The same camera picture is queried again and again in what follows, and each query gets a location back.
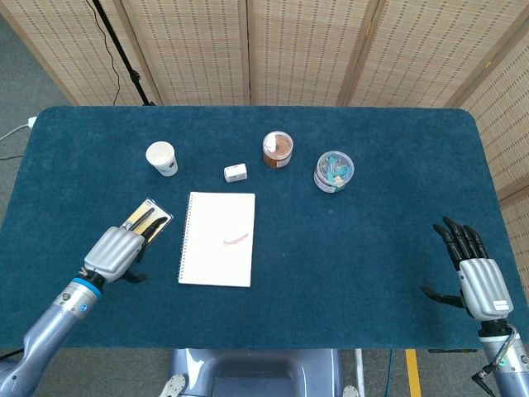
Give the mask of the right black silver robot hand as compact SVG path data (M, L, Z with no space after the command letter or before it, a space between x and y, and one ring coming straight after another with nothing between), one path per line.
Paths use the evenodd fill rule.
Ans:
M448 295L423 285L431 300L467 311L479 322L503 321L513 311L512 298L497 262L489 257L481 236L469 225L460 225L447 216L435 224L460 282L460 294Z

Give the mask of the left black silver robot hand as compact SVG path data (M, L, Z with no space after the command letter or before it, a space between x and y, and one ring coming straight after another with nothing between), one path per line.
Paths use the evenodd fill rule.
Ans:
M108 228L85 256L79 275L97 287L117 280L143 282L146 275L135 275L131 266L142 260L146 248L171 220L170 215L154 218L152 208L135 221Z

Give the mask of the white spiral notebook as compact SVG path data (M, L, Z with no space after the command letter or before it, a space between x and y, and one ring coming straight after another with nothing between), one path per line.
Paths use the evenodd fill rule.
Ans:
M249 288L254 224L254 194L192 192L188 198L179 283ZM244 233L249 236L243 242L222 242Z

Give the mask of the razor in yellow blister pack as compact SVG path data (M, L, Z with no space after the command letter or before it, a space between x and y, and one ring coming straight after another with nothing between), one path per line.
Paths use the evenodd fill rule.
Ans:
M145 244L151 244L173 220L152 198L147 198L121 225L121 228L143 235Z

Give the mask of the white flower-print paper cup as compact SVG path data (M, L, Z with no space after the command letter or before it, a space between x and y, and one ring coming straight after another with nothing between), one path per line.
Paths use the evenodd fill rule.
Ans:
M170 177L178 172L174 147L167 141L152 143L145 152L145 158L163 176Z

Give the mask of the small white box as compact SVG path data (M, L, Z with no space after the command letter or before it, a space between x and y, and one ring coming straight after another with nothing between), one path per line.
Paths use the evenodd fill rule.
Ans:
M248 177L247 168L244 163L225 167L223 174L227 183L241 181Z

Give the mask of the white table leg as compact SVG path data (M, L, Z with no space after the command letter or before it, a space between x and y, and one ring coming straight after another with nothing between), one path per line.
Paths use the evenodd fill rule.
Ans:
M356 389L358 390L359 397L365 397L365 376L362 349L356 348L354 353Z

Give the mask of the blue table cloth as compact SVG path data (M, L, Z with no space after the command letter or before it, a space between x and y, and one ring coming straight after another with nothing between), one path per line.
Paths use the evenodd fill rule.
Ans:
M265 164L262 144L286 132L293 154ZM163 176L145 158L175 150ZM327 151L355 165L321 191ZM244 163L247 179L224 168ZM251 286L181 285L188 195L255 195ZM146 198L173 221L137 266L138 285L109 284L68 339L76 347L460 348L478 323L437 304L430 285L459 283L433 225L470 225L499 264L511 320L529 334L526 298L474 118L462 109L310 107L52 107L36 120L0 227L0 347L26 330L76 275L98 238Z

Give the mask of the grey-blue robot torso base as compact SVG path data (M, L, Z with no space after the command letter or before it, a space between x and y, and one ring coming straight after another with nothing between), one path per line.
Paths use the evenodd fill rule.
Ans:
M172 351L159 397L359 397L336 349Z

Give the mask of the clear jar of binder clips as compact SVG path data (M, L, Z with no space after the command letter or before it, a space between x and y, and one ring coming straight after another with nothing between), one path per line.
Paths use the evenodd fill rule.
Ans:
M327 151L317 161L313 180L321 191L334 194L345 188L354 173L355 165L346 153Z

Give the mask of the black tripod stand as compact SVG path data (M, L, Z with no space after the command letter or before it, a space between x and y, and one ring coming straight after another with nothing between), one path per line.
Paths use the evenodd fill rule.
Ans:
M91 3L95 6L95 9L97 10L99 17L102 20L102 23L104 24L109 36L111 37L114 46L117 48L117 51L118 51L119 55L122 58L122 61L123 61L124 65L125 65L125 67L126 67L126 70L127 70L128 74L129 74L130 78L131 78L131 81L135 85L136 90L138 91L138 94L141 96L141 100L142 100L143 104L145 106L155 106L155 103L150 101L147 98L147 96L145 94L145 91L144 91L144 89L141 86L140 74L136 70L134 70L132 68L131 63L128 60L128 58L126 56L126 53L125 53L125 51L122 48L122 44L119 41L119 39L117 37L117 34L114 31L114 29L112 27L112 24L111 24L109 18L107 17L107 14L104 11L104 8L103 8L102 4L100 3L99 0L91 0Z

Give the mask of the brown-filled clear plastic jar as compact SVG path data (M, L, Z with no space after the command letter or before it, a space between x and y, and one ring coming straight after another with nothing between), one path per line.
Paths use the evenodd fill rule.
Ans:
M293 139L286 132L270 132L264 137L262 150L266 165L273 169L283 168L292 158Z

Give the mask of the bamboo folding screen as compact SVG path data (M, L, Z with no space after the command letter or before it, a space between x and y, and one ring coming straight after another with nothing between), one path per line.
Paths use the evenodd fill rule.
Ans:
M160 105L463 108L529 196L529 0L99 0ZM0 0L75 104L141 104L91 0Z

